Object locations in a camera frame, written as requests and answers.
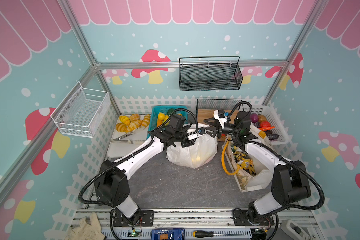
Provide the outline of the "yellow black snack bag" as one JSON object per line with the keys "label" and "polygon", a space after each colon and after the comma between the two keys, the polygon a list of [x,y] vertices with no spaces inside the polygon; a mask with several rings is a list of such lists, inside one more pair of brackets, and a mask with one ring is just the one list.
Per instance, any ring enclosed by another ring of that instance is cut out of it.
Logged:
{"label": "yellow black snack bag", "polygon": [[242,170],[252,176],[256,175],[253,160],[246,153],[234,152],[234,159]]}

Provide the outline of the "white plastic grocery bag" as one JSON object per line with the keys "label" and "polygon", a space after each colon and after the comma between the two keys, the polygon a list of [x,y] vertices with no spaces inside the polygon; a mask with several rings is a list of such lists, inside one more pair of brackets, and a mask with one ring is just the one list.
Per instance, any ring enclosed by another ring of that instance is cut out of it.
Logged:
{"label": "white plastic grocery bag", "polygon": [[211,137],[205,131],[209,125],[198,123],[199,133],[196,142],[189,147],[182,147],[180,142],[175,142],[176,147],[167,148],[167,159],[178,166],[199,168],[210,162],[217,153],[218,138]]}

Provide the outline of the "white canvas tote bag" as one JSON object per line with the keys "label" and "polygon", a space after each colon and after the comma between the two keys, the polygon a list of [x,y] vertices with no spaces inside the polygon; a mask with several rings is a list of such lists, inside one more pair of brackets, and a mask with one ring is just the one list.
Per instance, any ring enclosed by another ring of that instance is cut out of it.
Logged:
{"label": "white canvas tote bag", "polygon": [[264,131],[250,125],[234,142],[234,133],[240,131],[233,124],[222,130],[226,135],[221,156],[223,170],[234,176],[242,193],[263,190],[271,183],[274,167],[280,162]]}

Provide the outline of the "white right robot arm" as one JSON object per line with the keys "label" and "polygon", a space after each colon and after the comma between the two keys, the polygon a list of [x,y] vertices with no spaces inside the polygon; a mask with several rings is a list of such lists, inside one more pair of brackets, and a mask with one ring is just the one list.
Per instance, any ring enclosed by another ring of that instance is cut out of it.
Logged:
{"label": "white right robot arm", "polygon": [[252,225],[260,224],[272,215],[290,208],[313,211],[325,203],[325,194],[319,183],[306,171],[301,161],[291,161],[275,152],[266,133],[251,120],[252,111],[239,111],[231,121],[230,113],[214,111],[213,117],[203,122],[212,127],[213,135],[225,134],[234,145],[258,160],[272,174],[271,191],[251,202],[247,219]]}

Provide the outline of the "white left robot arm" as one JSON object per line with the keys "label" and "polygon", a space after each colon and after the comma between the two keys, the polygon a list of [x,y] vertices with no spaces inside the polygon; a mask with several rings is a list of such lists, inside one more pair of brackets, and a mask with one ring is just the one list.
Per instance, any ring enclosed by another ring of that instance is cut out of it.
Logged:
{"label": "white left robot arm", "polygon": [[185,117],[172,113],[163,124],[149,131],[149,138],[134,151],[113,162],[103,162],[100,172],[80,190],[80,203],[117,209],[130,226],[135,225],[141,219],[141,209],[130,196],[128,181],[148,160],[168,147],[176,143],[190,147],[206,133],[198,123],[186,125],[185,121]]}

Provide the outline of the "purple onion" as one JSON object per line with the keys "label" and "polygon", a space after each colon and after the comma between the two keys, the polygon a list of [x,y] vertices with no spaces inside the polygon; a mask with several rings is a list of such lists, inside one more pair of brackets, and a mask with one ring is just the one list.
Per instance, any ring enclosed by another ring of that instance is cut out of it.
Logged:
{"label": "purple onion", "polygon": [[252,113],[250,118],[252,123],[257,123],[259,121],[259,116],[256,113]]}

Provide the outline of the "yellow lemon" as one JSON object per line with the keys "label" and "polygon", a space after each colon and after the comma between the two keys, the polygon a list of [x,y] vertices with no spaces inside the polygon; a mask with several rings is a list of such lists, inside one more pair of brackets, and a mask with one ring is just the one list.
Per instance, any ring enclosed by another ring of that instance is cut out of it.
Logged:
{"label": "yellow lemon", "polygon": [[165,118],[166,118],[166,115],[164,113],[159,112],[158,120],[163,121]]}

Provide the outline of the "teal plastic fruit basket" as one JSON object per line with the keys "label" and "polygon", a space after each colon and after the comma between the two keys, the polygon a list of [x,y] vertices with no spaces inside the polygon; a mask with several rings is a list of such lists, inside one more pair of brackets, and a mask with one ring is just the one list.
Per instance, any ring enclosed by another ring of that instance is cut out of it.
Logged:
{"label": "teal plastic fruit basket", "polygon": [[152,113],[151,113],[150,125],[148,127],[148,132],[154,130],[157,127],[157,120],[158,120],[159,113],[167,114],[168,110],[170,110],[170,109],[180,109],[180,108],[187,109],[186,106],[182,106],[182,105],[159,105],[159,106],[154,106],[152,108]]}

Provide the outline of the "brown potato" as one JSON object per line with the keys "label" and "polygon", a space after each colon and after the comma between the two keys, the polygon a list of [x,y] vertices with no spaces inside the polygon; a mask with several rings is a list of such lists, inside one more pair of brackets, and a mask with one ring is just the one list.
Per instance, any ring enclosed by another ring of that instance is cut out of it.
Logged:
{"label": "brown potato", "polygon": [[261,123],[263,121],[267,121],[267,118],[264,115],[258,115],[258,122]]}

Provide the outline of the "orange carrot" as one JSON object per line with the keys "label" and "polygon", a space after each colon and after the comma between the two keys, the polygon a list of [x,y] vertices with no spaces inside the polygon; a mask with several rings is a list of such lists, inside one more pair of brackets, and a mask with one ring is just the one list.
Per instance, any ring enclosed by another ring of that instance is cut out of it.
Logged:
{"label": "orange carrot", "polygon": [[260,131],[263,131],[263,132],[265,132],[265,131],[270,131],[270,130],[272,130],[272,129],[274,129],[275,127],[274,126],[270,126],[270,127],[262,127],[262,128],[258,128]]}

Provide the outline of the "red pepper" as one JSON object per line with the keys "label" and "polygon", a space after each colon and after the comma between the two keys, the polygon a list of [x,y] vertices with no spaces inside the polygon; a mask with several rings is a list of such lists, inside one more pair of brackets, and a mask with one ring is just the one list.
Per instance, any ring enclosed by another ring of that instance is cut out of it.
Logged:
{"label": "red pepper", "polygon": [[271,127],[271,123],[269,123],[268,121],[261,121],[259,122],[259,127],[260,128],[268,128],[268,127]]}

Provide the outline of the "black mesh wooden shelf rack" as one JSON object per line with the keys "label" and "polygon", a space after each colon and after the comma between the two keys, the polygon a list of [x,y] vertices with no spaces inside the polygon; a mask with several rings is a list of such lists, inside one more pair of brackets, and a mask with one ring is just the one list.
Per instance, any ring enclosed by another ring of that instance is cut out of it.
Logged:
{"label": "black mesh wooden shelf rack", "polygon": [[[213,116],[215,110],[225,110],[226,112],[231,112],[234,110],[233,115],[231,116],[231,123],[235,119],[237,112],[245,111],[245,104],[241,100],[232,100],[232,99],[197,99],[197,120],[199,123],[204,124],[203,120]],[[222,135],[218,141],[224,141],[226,138],[225,135]]]}

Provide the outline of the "dark eggplant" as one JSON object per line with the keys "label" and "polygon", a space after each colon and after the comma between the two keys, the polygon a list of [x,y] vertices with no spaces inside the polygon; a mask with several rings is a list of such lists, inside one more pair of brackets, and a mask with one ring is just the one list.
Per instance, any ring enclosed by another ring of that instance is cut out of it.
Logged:
{"label": "dark eggplant", "polygon": [[269,135],[267,135],[267,137],[270,141],[276,141],[279,138],[279,135],[278,134],[269,134]]}

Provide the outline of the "bread loaf pile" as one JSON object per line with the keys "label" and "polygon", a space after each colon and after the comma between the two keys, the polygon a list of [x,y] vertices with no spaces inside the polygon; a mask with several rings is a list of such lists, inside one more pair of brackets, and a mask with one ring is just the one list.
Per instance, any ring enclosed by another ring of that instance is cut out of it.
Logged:
{"label": "bread loaf pile", "polygon": [[116,124],[116,131],[120,133],[129,133],[137,128],[146,128],[149,126],[151,115],[132,114],[130,116],[119,116],[119,122]]}

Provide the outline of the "white plastic vegetable basket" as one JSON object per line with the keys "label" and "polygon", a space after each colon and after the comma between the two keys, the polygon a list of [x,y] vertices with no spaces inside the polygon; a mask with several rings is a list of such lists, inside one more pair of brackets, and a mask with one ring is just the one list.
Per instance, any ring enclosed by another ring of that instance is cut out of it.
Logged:
{"label": "white plastic vegetable basket", "polygon": [[[278,115],[276,114],[274,109],[272,109],[271,107],[268,107],[268,106],[253,105],[252,112],[248,116],[250,121],[251,121],[250,116],[252,113],[256,113],[257,115],[264,115],[267,118],[268,122],[271,123],[271,125],[275,127],[274,129],[268,131],[268,132],[271,132],[270,134],[278,134],[279,135],[279,138],[276,141],[270,141],[267,137],[267,140],[272,145],[283,145],[288,142],[289,136],[287,134],[287,131],[285,130],[285,128],[282,124],[282,121],[280,120],[280,118],[278,117]],[[252,125],[255,128],[260,128],[259,122],[252,123]]]}

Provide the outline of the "white bread tray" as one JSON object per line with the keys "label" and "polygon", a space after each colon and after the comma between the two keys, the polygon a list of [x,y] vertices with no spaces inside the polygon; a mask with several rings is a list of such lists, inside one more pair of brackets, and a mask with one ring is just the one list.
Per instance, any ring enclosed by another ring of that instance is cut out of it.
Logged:
{"label": "white bread tray", "polygon": [[[130,140],[145,140],[148,137],[148,127],[146,128],[137,128],[138,130],[140,130],[140,132],[133,134],[132,136],[128,137],[127,139]],[[120,137],[122,135],[124,135],[126,133],[120,133],[116,131],[116,126],[114,128],[114,132],[112,134],[111,140],[117,137]],[[113,159],[113,158],[121,158],[123,156],[125,156],[126,154],[130,153],[131,151],[135,150],[137,147],[139,147],[142,144],[126,144],[126,143],[120,143],[120,142],[116,142],[116,143],[112,143],[110,142],[110,145],[108,147],[107,150],[107,159]]]}

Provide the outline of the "metal tongs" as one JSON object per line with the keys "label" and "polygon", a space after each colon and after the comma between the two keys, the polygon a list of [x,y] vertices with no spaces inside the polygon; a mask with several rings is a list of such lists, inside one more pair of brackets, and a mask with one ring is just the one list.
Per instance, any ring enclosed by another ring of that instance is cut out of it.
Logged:
{"label": "metal tongs", "polygon": [[126,143],[126,144],[134,144],[134,145],[142,144],[142,143],[145,142],[145,140],[130,140],[130,139],[127,139],[128,137],[130,137],[133,134],[138,133],[138,132],[140,132],[140,130],[138,130],[138,129],[133,130],[131,132],[127,132],[126,134],[124,134],[124,135],[122,135],[120,137],[112,139],[111,142],[112,143],[120,142],[120,143]]}

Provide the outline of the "black orange screwdriver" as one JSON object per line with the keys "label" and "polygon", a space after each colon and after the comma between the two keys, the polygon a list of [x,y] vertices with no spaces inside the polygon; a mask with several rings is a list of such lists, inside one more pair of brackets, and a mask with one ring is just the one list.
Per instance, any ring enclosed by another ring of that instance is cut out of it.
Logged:
{"label": "black orange screwdriver", "polygon": [[214,237],[220,237],[220,236],[230,236],[230,237],[242,237],[243,235],[239,234],[216,234],[212,231],[203,231],[203,230],[196,230],[193,231],[193,237],[194,238],[214,238]]}

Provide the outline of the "beige cloth rag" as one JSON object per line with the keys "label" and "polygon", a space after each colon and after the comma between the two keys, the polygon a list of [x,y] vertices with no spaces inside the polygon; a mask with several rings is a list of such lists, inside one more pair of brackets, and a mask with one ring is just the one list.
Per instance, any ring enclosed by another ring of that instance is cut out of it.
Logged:
{"label": "beige cloth rag", "polygon": [[78,226],[70,228],[65,240],[105,240],[97,214],[91,213],[89,219],[90,224],[86,217],[80,219]]}

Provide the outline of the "black wall mesh basket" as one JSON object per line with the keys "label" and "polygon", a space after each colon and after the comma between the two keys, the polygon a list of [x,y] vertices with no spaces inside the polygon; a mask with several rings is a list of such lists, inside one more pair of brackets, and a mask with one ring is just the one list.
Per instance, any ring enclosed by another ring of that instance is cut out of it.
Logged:
{"label": "black wall mesh basket", "polygon": [[240,57],[183,57],[179,58],[180,91],[239,90],[243,75]]}

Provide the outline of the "blue box on rail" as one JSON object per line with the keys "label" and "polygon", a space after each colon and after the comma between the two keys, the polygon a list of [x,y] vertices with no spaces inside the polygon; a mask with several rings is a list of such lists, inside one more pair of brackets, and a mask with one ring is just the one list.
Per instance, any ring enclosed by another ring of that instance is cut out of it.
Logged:
{"label": "blue box on rail", "polygon": [[151,232],[151,240],[185,240],[184,228],[155,229]]}

